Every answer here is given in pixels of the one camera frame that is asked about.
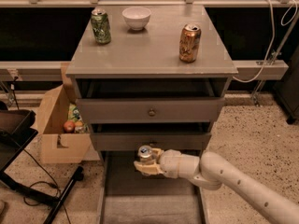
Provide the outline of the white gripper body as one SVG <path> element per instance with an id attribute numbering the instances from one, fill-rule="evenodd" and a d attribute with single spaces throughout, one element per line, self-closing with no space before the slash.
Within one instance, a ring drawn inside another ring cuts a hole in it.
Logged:
<path id="1" fill-rule="evenodd" d="M 199 162 L 199 157 L 182 154 L 173 149 L 165 151 L 159 159 L 163 174 L 169 178 L 192 179 L 199 173 Z"/>

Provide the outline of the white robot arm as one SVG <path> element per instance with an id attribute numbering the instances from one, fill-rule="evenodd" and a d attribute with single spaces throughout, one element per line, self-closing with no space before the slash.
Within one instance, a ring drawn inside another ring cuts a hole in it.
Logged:
<path id="1" fill-rule="evenodd" d="M 196 187 L 217 190 L 225 185 L 271 224 L 299 224 L 299 205 L 242 173 L 221 155 L 205 151 L 201 157 L 180 151 L 142 146 L 134 166 L 143 175 L 185 178 Z"/>

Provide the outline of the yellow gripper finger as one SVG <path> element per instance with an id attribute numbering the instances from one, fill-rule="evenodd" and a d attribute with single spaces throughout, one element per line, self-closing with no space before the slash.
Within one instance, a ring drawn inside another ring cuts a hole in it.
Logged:
<path id="1" fill-rule="evenodd" d="M 142 174 L 146 175 L 160 175 L 164 171 L 161 169 L 160 165 L 156 162 L 153 163 L 145 163 L 145 162 L 139 162 L 135 161 L 134 166 L 136 170 L 138 170 Z"/>
<path id="2" fill-rule="evenodd" d="M 155 159 L 156 161 L 158 161 L 161 158 L 163 153 L 164 151 L 160 148 L 153 148 L 151 150 L 152 158 Z"/>

